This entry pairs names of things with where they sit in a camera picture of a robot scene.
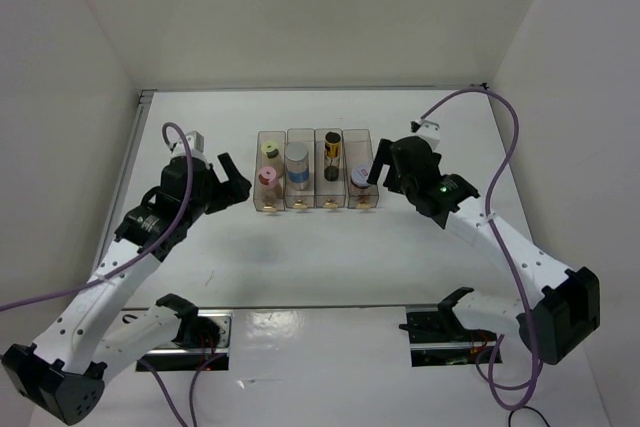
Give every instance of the white table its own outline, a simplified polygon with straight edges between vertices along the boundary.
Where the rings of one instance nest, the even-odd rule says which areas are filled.
[[[210,160],[228,151],[252,179],[260,130],[368,128],[377,144],[381,137],[409,135],[409,122],[446,93],[156,93],[121,207],[134,207],[158,182],[168,159],[160,137],[166,121],[199,130]],[[458,97],[433,119],[442,127],[443,171],[461,174],[483,192],[504,156],[487,99]],[[494,207],[528,234],[509,172],[496,190]],[[229,371],[205,373],[199,380],[200,426],[494,427],[505,425],[506,413],[473,367],[411,367],[407,335],[397,328],[405,310],[392,305],[436,303],[462,285],[515,295],[512,284],[403,197],[383,189],[372,212],[266,215],[247,202],[203,217],[129,307],[147,307],[173,292],[201,307],[249,308],[235,311]],[[389,307],[255,309],[364,305]],[[526,378],[528,352],[519,341],[507,342],[503,356],[506,367],[496,368],[499,380]],[[163,374],[187,416],[191,376]],[[532,405],[554,427],[609,425],[582,348],[545,369]],[[514,426],[542,425],[526,412],[517,415]],[[109,385],[82,425],[115,424],[177,425],[151,376],[133,367]],[[31,427],[53,425],[59,424],[36,409]]]

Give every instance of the pink cap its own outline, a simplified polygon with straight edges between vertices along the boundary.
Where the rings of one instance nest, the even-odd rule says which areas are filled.
[[[273,189],[278,183],[278,173],[273,167],[263,167],[258,171],[258,180],[262,185]]]

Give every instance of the transparent container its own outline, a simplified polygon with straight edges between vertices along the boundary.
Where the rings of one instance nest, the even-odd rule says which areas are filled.
[[[284,152],[286,189],[284,201],[287,208],[306,210],[315,207],[314,131],[313,129],[289,129]]]
[[[345,188],[342,130],[316,130],[315,144],[316,207],[324,209],[344,207],[347,193]]]
[[[284,172],[282,150],[285,146],[284,132],[265,131],[258,133],[253,205],[259,212],[284,210],[285,177],[279,173],[277,167],[280,162],[282,164],[280,171]]]
[[[350,209],[372,209],[378,205],[378,186],[369,185],[367,178],[373,163],[371,135],[367,129],[343,132],[345,176]]]

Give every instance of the cable connector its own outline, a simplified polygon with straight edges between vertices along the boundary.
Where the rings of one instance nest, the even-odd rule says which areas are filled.
[[[431,150],[440,144],[440,125],[435,122],[418,118],[411,122],[411,132],[426,140]]]

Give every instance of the white wall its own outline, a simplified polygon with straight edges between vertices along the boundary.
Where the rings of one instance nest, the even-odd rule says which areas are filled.
[[[86,278],[137,94],[84,0],[0,0],[0,6],[5,303]],[[0,314],[0,351],[29,343],[63,302]],[[26,425],[32,404],[13,391],[4,370],[0,397],[0,423]]]
[[[520,113],[513,171],[535,239],[600,276],[586,346],[614,427],[640,419],[639,32],[640,0],[535,0],[492,82]]]
[[[89,0],[142,88],[491,78],[531,0]]]

